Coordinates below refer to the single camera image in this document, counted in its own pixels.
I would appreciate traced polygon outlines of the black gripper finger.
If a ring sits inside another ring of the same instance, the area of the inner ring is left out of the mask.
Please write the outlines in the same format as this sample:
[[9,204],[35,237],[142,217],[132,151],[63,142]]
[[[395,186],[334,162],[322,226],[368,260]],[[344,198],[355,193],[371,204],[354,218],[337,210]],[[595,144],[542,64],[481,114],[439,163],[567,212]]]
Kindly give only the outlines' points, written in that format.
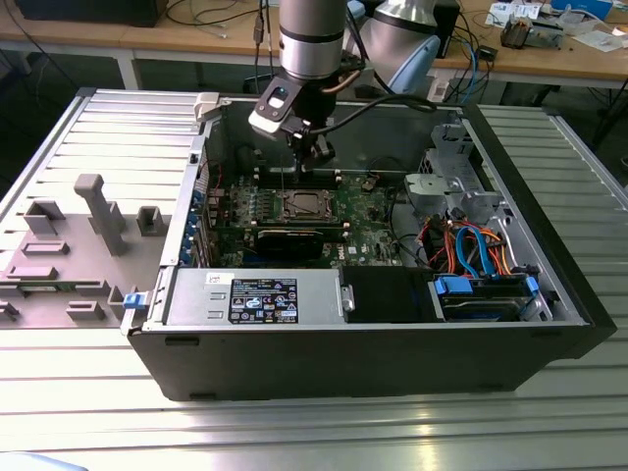
[[303,137],[303,172],[312,172],[336,156],[333,145],[324,133],[310,128],[305,129]]
[[296,172],[301,175],[306,172],[304,164],[305,157],[308,151],[308,127],[302,125],[297,131],[294,131],[291,135],[291,146],[293,151],[293,157],[295,161]]

